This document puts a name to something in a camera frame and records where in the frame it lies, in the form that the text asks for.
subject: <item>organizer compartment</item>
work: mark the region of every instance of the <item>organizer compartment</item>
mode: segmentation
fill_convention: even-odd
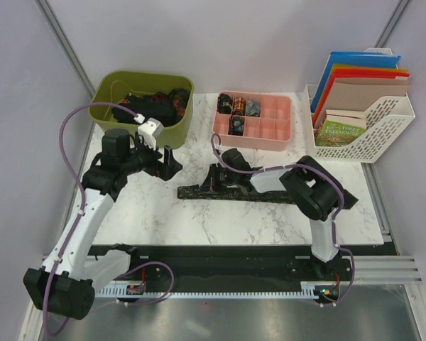
[[[342,147],[316,146],[309,93],[306,86],[302,96],[306,147],[307,153],[318,159],[374,163],[415,118],[407,96],[385,96],[366,110],[368,128],[355,141]]]
[[[220,94],[227,94],[232,99],[243,97],[246,101],[258,102],[261,106],[260,117],[243,117],[243,136],[229,135],[231,115],[220,114],[216,110],[213,132],[221,136],[223,145],[269,151],[283,151],[286,148],[292,134],[292,101],[289,97],[230,91]]]

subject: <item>green plastic bin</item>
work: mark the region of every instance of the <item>green plastic bin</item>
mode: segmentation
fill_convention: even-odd
[[[175,88],[183,88],[190,91],[190,99],[187,103],[185,115],[176,125],[164,128],[161,135],[156,139],[159,147],[168,145],[175,149],[184,144],[192,118],[194,85],[189,78],[177,75],[120,70],[109,73],[103,78],[92,102],[118,104],[130,92],[138,96],[155,94],[158,91],[168,94]],[[103,131],[122,128],[129,131],[130,134],[137,132],[137,124],[117,122],[112,116],[111,107],[91,107],[89,108],[89,115]]]

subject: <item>metal floor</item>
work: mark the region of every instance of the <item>metal floor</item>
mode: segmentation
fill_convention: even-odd
[[[169,299],[130,308],[107,301],[97,299],[102,308],[40,341],[420,340],[400,286],[355,286],[336,308],[296,300]],[[50,325],[55,330],[60,318]]]

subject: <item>white wall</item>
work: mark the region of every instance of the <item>white wall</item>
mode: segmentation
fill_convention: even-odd
[[[415,257],[426,285],[426,0],[411,3],[388,47],[413,75],[409,95],[417,117],[376,168],[397,245]]]
[[[16,340],[29,302],[22,282],[55,245],[72,184],[58,151],[58,128],[89,100],[31,0],[0,1],[0,341]],[[79,167],[90,122],[68,126]]]
[[[332,50],[376,43],[397,0],[47,0],[95,86],[119,69],[196,92],[296,91]]]

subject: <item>marble surface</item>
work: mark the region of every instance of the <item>marble surface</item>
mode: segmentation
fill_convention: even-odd
[[[239,149],[251,166],[279,166],[305,155],[300,98],[293,100],[293,137],[284,152]],[[209,139],[217,94],[195,94],[194,114],[185,145],[174,151],[183,164],[171,181],[144,172],[129,176],[128,185],[105,217],[94,244],[252,245],[311,244],[308,219],[294,205],[218,200],[179,200],[177,187],[200,184],[216,161]],[[102,130],[96,126],[89,147],[87,170],[100,152]],[[322,161],[321,164],[359,202],[337,218],[341,244],[382,244],[383,239],[360,163]]]

